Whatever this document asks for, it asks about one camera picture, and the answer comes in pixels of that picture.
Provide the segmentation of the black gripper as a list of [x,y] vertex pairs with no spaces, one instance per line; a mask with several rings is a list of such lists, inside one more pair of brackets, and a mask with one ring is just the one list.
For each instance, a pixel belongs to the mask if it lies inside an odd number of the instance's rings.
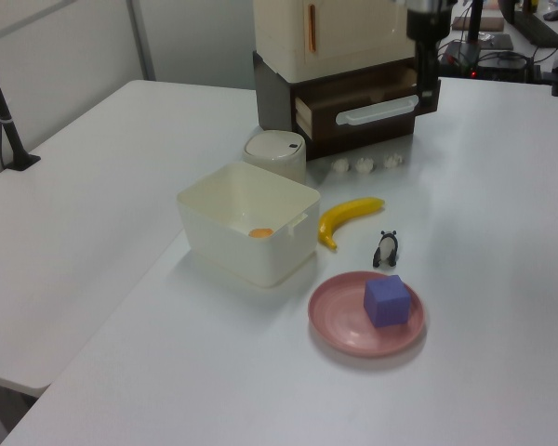
[[450,10],[417,12],[407,10],[406,35],[416,42],[417,90],[420,100],[432,106],[438,88],[438,41],[450,33]]

